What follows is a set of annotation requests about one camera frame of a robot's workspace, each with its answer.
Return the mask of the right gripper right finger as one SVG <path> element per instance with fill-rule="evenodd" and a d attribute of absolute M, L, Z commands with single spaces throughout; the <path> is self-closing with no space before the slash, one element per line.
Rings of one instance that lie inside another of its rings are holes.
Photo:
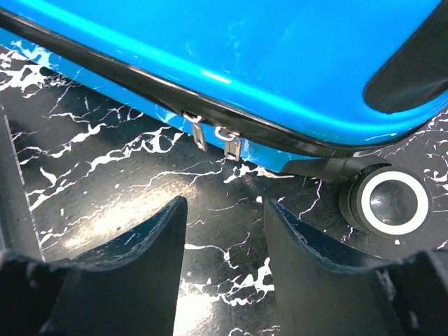
<path fill-rule="evenodd" d="M 283 335 L 447 334 L 445 250 L 375 257 L 274 200 L 264 224 Z"/>

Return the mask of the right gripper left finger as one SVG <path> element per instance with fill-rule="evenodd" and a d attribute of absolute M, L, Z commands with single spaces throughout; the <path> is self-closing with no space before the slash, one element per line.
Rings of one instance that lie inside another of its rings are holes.
<path fill-rule="evenodd" d="M 2 251 L 1 334 L 171 335 L 187 214 L 187 200 L 175 197 L 74 259 Z"/>

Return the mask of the blue fish-print suitcase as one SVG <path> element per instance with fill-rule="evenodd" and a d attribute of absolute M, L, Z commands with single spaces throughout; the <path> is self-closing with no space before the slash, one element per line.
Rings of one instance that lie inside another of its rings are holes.
<path fill-rule="evenodd" d="M 447 105 L 446 1 L 2 1 L 1 42 L 51 52 L 56 71 L 193 135 L 238 132 L 240 159 L 342 181 L 355 228 L 420 231 L 420 178 L 376 152 Z"/>

